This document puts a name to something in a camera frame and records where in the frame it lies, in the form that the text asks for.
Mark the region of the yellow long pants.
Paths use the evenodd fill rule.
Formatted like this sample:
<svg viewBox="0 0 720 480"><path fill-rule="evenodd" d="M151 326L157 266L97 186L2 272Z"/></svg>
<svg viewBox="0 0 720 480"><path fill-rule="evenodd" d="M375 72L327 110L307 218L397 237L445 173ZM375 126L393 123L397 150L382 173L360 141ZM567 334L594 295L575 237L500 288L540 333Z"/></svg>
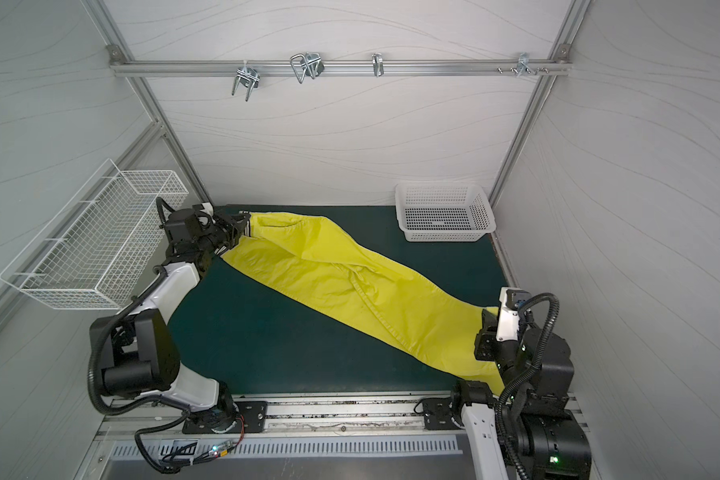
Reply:
<svg viewBox="0 0 720 480"><path fill-rule="evenodd" d="M332 220L254 212L249 231L222 259L243 275L425 365L494 393L495 363L474 341L487 308L457 299L417 271L358 244Z"/></svg>

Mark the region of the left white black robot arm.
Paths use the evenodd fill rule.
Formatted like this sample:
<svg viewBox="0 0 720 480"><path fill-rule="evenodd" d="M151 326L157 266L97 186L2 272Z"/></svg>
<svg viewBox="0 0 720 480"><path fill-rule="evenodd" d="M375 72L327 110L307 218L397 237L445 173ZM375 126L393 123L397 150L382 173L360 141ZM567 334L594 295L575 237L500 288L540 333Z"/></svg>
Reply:
<svg viewBox="0 0 720 480"><path fill-rule="evenodd" d="M238 406L224 382L182 363L168 323L213 259L249 234L251 215L210 203L175 209L163 198L157 199L156 212L168 242L165 259L155 267L154 281L129 305L90 326L89 399L108 416L162 404L184 412L199 427L224 433L237 423Z"/></svg>

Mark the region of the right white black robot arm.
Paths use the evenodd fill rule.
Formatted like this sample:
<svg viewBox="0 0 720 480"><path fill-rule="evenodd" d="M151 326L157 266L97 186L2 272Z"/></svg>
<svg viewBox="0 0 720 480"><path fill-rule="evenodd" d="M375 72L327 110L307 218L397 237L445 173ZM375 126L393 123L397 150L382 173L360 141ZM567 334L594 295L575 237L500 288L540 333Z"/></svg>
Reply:
<svg viewBox="0 0 720 480"><path fill-rule="evenodd" d="M541 349L543 330L532 320L520 321L517 337L505 340L499 336L499 316L483 312L475 358L494 362L504 386L531 368L537 354L542 362L505 401L484 382L459 381L450 400L451 422L466 431L478 479L511 474L517 479L588 479L591 448L567 408L574 376L570 346L552 333Z"/></svg>

